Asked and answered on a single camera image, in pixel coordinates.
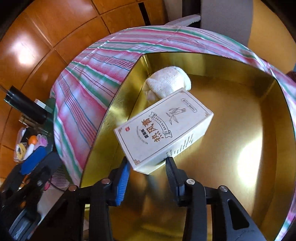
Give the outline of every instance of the white small box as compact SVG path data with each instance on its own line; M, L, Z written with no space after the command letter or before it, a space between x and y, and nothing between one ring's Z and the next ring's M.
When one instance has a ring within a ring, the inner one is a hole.
M202 137L213 113L179 89L114 130L135 171L150 174Z

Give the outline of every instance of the orange ball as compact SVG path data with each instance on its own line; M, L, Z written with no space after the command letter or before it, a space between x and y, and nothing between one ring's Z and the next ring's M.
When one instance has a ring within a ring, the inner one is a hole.
M38 140L37 140L37 136L30 136L29 141L28 141L28 144L29 144L29 145L30 145L30 144L34 144L34 145L36 145L37 142L38 142Z

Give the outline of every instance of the gold metal container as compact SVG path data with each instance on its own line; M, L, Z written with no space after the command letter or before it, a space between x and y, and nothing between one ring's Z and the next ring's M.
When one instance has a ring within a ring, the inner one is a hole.
M116 168L124 154L114 128L148 107L141 91L152 73L182 68L192 93L214 113L205 134L175 162L204 186L226 185L274 240L288 214L295 185L296 144L290 112L277 81L250 65L200 53L149 53L135 64L101 124L81 187ZM182 240L186 209L172 200L165 167L132 171L122 205L110 209L119 241ZM212 225L208 209L208 239Z

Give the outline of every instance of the rolled towel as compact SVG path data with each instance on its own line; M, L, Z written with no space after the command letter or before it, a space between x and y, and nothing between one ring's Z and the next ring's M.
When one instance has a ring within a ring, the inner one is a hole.
M163 68L146 79L143 90L150 104L154 104L180 88L191 89L188 75L179 67Z

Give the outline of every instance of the table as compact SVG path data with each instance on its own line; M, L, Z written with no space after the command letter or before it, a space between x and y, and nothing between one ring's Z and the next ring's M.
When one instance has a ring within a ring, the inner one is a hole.
M104 115L125 77L142 54L195 52L219 55L255 66L276 78L296 129L296 84L274 66L233 39L211 31L179 26L144 26L111 34L82 51L60 74L51 96L56 98L54 139L73 182L83 169ZM296 195L276 241L296 216Z

